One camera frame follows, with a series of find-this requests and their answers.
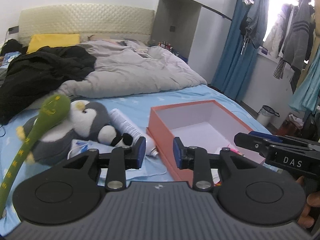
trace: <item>spray can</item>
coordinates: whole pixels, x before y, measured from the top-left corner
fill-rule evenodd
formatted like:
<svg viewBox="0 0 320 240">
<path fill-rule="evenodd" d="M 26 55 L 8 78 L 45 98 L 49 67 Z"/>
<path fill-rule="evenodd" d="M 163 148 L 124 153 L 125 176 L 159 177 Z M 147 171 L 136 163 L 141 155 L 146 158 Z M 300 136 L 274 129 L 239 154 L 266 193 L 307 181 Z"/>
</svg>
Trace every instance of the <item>spray can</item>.
<svg viewBox="0 0 320 240">
<path fill-rule="evenodd" d="M 158 151 L 154 140 L 144 133 L 137 125 L 135 125 L 125 114 L 119 109 L 115 108 L 109 112 L 111 123 L 121 133 L 128 133 L 133 137 L 133 143 L 135 144 L 140 136 L 146 138 L 146 155 L 156 156 Z"/>
</svg>

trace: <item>plastic bag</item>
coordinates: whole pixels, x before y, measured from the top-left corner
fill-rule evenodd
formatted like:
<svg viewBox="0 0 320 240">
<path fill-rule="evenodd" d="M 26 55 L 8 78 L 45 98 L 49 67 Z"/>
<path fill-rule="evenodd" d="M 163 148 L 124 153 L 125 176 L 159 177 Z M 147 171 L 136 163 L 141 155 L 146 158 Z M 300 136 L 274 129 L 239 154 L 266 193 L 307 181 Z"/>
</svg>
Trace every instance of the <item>plastic bag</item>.
<svg viewBox="0 0 320 240">
<path fill-rule="evenodd" d="M 301 130 L 303 128 L 303 120 L 294 116 L 293 114 L 289 114 L 289 120 L 294 123 L 294 125 Z"/>
<path fill-rule="evenodd" d="M 254 4 L 254 0 L 242 0 L 246 5 Z"/>
</svg>

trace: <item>yellow pillow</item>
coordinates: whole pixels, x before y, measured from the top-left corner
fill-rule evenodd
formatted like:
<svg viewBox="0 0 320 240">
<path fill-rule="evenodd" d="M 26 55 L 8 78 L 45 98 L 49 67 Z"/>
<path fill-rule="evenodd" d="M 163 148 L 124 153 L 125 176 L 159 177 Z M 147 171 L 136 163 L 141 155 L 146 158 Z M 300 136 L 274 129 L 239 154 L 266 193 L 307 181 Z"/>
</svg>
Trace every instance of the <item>yellow pillow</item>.
<svg viewBox="0 0 320 240">
<path fill-rule="evenodd" d="M 67 47 L 80 43 L 80 34 L 35 34 L 31 37 L 27 53 L 49 46 Z"/>
</svg>

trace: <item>hand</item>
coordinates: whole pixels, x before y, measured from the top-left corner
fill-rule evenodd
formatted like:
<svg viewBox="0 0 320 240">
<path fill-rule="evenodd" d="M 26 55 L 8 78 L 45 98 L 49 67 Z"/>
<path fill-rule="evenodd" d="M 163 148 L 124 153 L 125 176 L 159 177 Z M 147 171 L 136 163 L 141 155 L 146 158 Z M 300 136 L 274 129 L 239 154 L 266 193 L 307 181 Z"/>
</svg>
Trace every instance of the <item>hand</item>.
<svg viewBox="0 0 320 240">
<path fill-rule="evenodd" d="M 300 177 L 297 182 L 303 186 L 303 177 Z M 311 193 L 307 197 L 307 203 L 298 220 L 298 224 L 304 229 L 312 227 L 315 220 L 309 216 L 310 207 L 320 207 L 320 191 Z"/>
</svg>

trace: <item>light blue bed sheet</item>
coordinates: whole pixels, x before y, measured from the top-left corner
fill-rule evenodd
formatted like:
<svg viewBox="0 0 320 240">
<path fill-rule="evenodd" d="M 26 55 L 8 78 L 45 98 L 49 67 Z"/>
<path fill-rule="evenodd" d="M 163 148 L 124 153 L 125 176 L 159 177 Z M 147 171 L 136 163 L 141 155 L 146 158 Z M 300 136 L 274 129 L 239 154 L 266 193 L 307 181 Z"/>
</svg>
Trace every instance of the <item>light blue bed sheet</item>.
<svg viewBox="0 0 320 240">
<path fill-rule="evenodd" d="M 253 130 L 269 133 L 266 128 L 264 128 L 254 118 L 252 118 L 251 115 L 249 115 L 237 103 L 220 94 L 219 92 L 210 89 L 205 85 L 185 88 L 179 91 L 167 91 L 154 94 L 126 96 L 120 98 L 103 98 L 90 100 L 101 102 L 104 106 L 106 106 L 108 110 L 111 110 L 113 108 L 119 108 L 142 130 L 145 130 L 148 126 L 150 108 L 152 106 L 212 99 L 217 100 L 220 104 L 222 104 L 228 110 L 233 112 L 237 117 L 239 117 L 242 121 L 249 125 Z M 6 125 L 6 135 L 0 138 L 0 171 L 1 174 L 3 174 L 3 176 L 5 175 L 6 169 L 10 166 L 15 154 L 21 146 L 21 142 L 16 136 L 16 127 L 23 125 L 29 118 L 35 116 L 36 114 L 36 110 L 24 111 L 20 113 L 18 116 L 14 117 L 14 119 L 8 125 Z M 168 172 L 166 172 L 166 167 L 163 165 L 163 163 L 158 157 L 146 157 L 144 161 L 146 164 L 148 176 L 134 178 L 132 180 L 172 181 L 172 177 Z M 0 220 L 0 234 L 2 236 L 8 234 L 14 227 L 16 227 L 20 223 L 20 220 L 17 217 L 15 210 L 12 206 L 13 190 L 23 180 L 30 178 L 31 176 L 40 173 L 46 170 L 47 168 L 49 167 L 40 164 L 28 165 L 24 163 L 22 165 L 7 201 L 7 215 L 5 218 Z"/>
</svg>

